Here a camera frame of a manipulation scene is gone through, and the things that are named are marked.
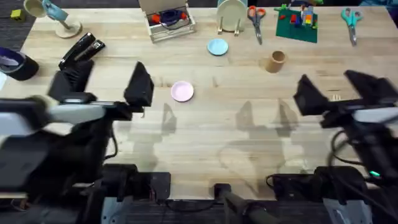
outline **teal scissors handle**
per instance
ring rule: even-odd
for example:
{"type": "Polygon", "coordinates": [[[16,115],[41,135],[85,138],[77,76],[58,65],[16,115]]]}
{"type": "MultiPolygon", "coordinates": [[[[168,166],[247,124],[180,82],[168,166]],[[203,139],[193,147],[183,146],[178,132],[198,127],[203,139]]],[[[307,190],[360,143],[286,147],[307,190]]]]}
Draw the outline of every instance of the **teal scissors handle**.
{"type": "Polygon", "coordinates": [[[363,18],[362,13],[353,11],[350,7],[346,7],[341,11],[341,17],[347,22],[349,26],[356,26],[356,22],[363,18]]]}

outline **beige plate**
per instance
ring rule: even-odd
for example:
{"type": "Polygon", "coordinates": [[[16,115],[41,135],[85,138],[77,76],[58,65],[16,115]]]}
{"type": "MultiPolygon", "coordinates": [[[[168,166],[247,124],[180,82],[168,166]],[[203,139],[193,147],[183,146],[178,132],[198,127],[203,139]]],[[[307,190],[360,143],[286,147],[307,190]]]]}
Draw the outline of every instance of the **beige plate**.
{"type": "Polygon", "coordinates": [[[223,18],[223,30],[235,31],[239,19],[244,24],[247,18],[247,7],[239,0],[226,0],[217,8],[217,23],[223,18]]]}

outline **scissors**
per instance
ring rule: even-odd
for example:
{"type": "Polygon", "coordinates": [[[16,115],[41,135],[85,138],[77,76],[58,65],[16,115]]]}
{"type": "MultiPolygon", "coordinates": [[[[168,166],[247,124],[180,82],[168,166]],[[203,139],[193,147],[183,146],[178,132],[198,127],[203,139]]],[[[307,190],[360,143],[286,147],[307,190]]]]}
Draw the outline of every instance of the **scissors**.
{"type": "Polygon", "coordinates": [[[362,13],[351,10],[351,8],[344,8],[341,12],[342,18],[346,21],[349,31],[349,39],[353,46],[356,45],[355,26],[356,22],[363,18],[362,13]]]}
{"type": "Polygon", "coordinates": [[[257,9],[255,6],[250,6],[248,9],[248,18],[253,22],[254,30],[259,44],[262,44],[260,20],[266,15],[265,9],[257,9]]]}

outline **tape roll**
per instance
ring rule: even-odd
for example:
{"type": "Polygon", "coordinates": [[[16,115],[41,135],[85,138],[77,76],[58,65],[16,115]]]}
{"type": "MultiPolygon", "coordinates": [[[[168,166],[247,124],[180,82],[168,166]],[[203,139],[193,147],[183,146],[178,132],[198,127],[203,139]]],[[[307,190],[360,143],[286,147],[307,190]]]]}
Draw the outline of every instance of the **tape roll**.
{"type": "Polygon", "coordinates": [[[18,81],[32,78],[39,70],[39,64],[20,52],[0,47],[0,72],[18,81]]]}

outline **cardboard tube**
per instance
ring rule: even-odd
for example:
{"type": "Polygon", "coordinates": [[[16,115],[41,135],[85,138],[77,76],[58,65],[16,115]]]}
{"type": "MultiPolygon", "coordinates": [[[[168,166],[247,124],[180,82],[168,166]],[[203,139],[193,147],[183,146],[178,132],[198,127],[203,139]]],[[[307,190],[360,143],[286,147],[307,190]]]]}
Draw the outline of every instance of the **cardboard tube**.
{"type": "Polygon", "coordinates": [[[285,53],[280,50],[274,51],[269,57],[268,63],[266,65],[266,70],[270,73],[277,73],[282,68],[286,61],[285,53]]]}

